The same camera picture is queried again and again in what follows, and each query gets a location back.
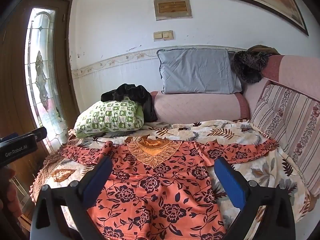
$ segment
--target bolt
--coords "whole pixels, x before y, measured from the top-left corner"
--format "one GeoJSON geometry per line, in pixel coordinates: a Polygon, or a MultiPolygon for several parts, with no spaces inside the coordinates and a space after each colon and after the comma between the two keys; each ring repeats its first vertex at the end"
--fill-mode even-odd
{"type": "Polygon", "coordinates": [[[249,181],[249,185],[250,185],[251,187],[256,187],[256,186],[258,185],[258,183],[257,183],[255,180],[250,180],[250,181],[249,181]]]}
{"type": "Polygon", "coordinates": [[[79,184],[79,181],[77,181],[77,180],[74,180],[74,181],[72,181],[72,182],[70,182],[70,187],[76,187],[76,186],[78,186],[78,184],[79,184]]]}
{"type": "Polygon", "coordinates": [[[46,191],[48,188],[49,188],[49,186],[46,184],[46,185],[43,185],[43,186],[41,187],[41,190],[46,191]]]}

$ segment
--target gray pillowcase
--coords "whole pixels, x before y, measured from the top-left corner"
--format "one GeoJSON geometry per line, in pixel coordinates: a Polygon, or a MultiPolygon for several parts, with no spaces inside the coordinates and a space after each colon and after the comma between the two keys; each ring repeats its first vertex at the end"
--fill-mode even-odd
{"type": "Polygon", "coordinates": [[[160,49],[157,55],[164,94],[234,94],[242,90],[226,49],[160,49]]]}

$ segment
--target floral wall border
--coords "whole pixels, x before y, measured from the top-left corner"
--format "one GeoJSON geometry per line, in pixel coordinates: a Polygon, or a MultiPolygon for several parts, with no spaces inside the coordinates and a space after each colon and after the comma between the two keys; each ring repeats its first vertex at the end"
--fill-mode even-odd
{"type": "Polygon", "coordinates": [[[157,51],[159,49],[226,49],[231,51],[241,51],[245,49],[241,48],[233,48],[233,47],[223,47],[223,46],[208,46],[208,45],[190,45],[190,46],[170,46],[170,47],[162,47],[157,49],[145,49],[141,51],[136,51],[132,53],[127,53],[123,55],[119,55],[116,57],[108,58],[94,64],[82,67],[80,69],[72,70],[72,78],[80,78],[95,72],[98,72],[103,69],[121,66],[128,63],[143,61],[143,60],[151,60],[157,59],[157,51]]]}

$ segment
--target glass panel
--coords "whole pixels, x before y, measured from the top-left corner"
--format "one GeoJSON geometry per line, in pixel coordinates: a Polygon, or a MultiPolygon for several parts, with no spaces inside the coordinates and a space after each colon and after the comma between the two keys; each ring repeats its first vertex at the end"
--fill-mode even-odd
{"type": "Polygon", "coordinates": [[[55,11],[33,8],[25,46],[25,76],[31,111],[37,127],[46,127],[44,139],[49,152],[68,140],[62,116],[53,61],[55,11]]]}

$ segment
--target green checkered pillow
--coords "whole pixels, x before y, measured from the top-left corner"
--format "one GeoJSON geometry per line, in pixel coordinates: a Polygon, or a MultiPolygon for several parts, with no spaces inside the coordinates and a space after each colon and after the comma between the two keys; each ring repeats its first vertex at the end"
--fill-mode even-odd
{"type": "Polygon", "coordinates": [[[144,123],[142,106],[125,97],[121,102],[98,101],[81,113],[76,121],[78,138],[102,132],[139,130],[144,123]]]}

